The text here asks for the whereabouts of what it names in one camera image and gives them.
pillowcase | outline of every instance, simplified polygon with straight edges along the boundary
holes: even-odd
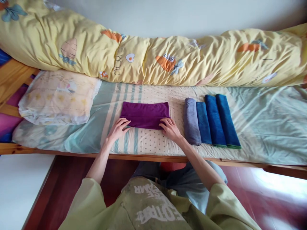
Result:
[[[19,113],[35,125],[79,125],[90,118],[99,78],[66,70],[41,71],[19,101]]]

yellow duvet cover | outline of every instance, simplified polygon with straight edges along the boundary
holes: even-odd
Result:
[[[173,86],[307,83],[307,23],[188,39],[120,34],[43,0],[0,0],[0,49],[43,70],[109,82]]]

gray towel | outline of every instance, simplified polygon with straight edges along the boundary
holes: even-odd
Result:
[[[186,140],[191,145],[201,145],[201,133],[198,127],[196,100],[194,100],[193,98],[188,97],[185,99],[183,120]]]

sleeve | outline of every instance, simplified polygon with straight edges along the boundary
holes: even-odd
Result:
[[[59,229],[82,229],[81,226],[94,223],[96,221],[94,217],[105,209],[100,185],[92,178],[85,178]]]
[[[223,230],[261,230],[226,185],[212,186],[206,215]]]

towel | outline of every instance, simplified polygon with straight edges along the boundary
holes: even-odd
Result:
[[[196,102],[196,110],[197,110],[198,127],[201,133],[201,142],[206,144],[212,144],[206,103]]]
[[[160,120],[170,118],[169,104],[167,102],[157,104],[124,102],[120,117],[130,120],[130,127],[162,129],[159,126]]]
[[[216,103],[221,117],[227,147],[231,149],[241,149],[241,145],[230,115],[227,97],[222,94],[217,94]]]
[[[226,140],[221,124],[220,115],[216,104],[216,98],[214,96],[205,96],[208,122],[210,125],[210,133],[212,144],[216,147],[226,148]]]
[[[198,119],[196,112],[196,101],[193,98],[185,99],[184,109],[184,128],[185,128],[185,139],[191,145],[201,145],[201,133],[198,128]]]

